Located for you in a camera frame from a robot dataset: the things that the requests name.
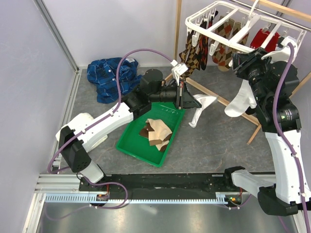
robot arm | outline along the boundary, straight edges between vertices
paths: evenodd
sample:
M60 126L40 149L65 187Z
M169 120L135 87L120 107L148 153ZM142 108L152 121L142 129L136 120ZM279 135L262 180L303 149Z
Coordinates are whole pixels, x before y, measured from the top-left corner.
M97 183L104 177L104 172L91 160L87 151L102 142L107 134L127 124L151 110L152 102L172 102L177 109L201 108L202 105L190 94L187 84L179 80L180 75L187 70L184 64L174 64L173 85L162 86L163 76L159 70L150 69L141 78L140 84L132 92L122 98L118 110L113 113L117 105L92 121L83 125L83 129L98 120L112 115L98 123L77 139L73 140L62 151L62 156L74 173L81 173L91 182ZM80 131L75 131L69 126L63 127L59 136L59 147L63 146L70 138Z
M248 109L247 113L256 112L262 125L262 130L272 151L276 172L276 184L266 182L255 177L242 167L233 167L225 171L230 182L249 191L258 198L259 204L268 215L287 216L298 212L301 207L301 196L311 198L307 182L304 182L305 193L300 193L299 174L295 158L284 140L277 134L273 122L272 107L279 78L286 66L284 61L271 63L272 58L264 49L257 49L249 54L233 54L233 70L239 78L247 80L256 100L255 109ZM277 105L277 120L285 136L292 143L297 152L305 179L303 162L300 152L301 123L297 108L290 101L289 96L299 84L297 69L291 65L282 86Z

white sock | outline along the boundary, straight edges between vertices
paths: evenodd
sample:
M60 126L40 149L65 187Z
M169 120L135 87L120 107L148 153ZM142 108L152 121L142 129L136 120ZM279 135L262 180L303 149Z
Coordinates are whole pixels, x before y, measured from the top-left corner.
M189 122L189 125L195 128L202 111L206 109L208 106L210 106L217 99L217 97L208 96L204 94L197 94L197 95L194 95L193 97L195 97L202 105L201 108L196 109L192 122Z
M248 107L256 108L256 105L257 103L248 81L243 80L238 94L225 108L225 113L229 117L239 117L248 109Z

reflective metal surface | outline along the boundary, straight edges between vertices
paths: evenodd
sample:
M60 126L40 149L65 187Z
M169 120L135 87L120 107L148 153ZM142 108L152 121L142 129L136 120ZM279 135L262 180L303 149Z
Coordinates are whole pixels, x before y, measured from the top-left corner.
M85 204L45 203L51 217ZM296 233L293 217L283 218ZM118 210L86 208L61 221L42 218L38 233L282 233L276 216L266 215L257 199L240 210L204 204L129 204Z

gray tabletop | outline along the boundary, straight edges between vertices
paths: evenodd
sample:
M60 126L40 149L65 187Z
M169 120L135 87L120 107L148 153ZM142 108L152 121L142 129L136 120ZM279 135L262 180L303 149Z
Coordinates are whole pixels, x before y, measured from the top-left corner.
M161 70L163 77L171 72L170 67L153 68ZM138 73L144 74L148 69L139 68ZM191 78L229 101L235 97L242 82L232 71L221 72L216 66L207 67L205 71L196 70ZM192 94L200 93L190 85L189 90ZM90 113L95 118L114 105L98 103L96 95L95 86L88 82L86 70L83 70L72 118L79 113ZM154 167L116 150L125 125L111 132L89 155L108 174L223 172L231 166L243 166L249 171L273 171L272 155L264 133L260 131L247 145L256 125L242 117L230 118L224 109L222 104L213 103L203 111L196 128L188 124L195 110L186 110L162 167Z

blue plaid shirt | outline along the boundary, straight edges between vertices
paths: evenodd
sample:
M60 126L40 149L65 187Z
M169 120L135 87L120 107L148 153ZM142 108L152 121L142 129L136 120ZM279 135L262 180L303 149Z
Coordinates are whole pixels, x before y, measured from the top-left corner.
M120 57L101 59L88 65L87 80L96 85L97 102L112 103L118 99L116 71L120 60ZM119 83L123 95L139 84L141 75L136 74L137 66L135 59L127 58L120 67Z

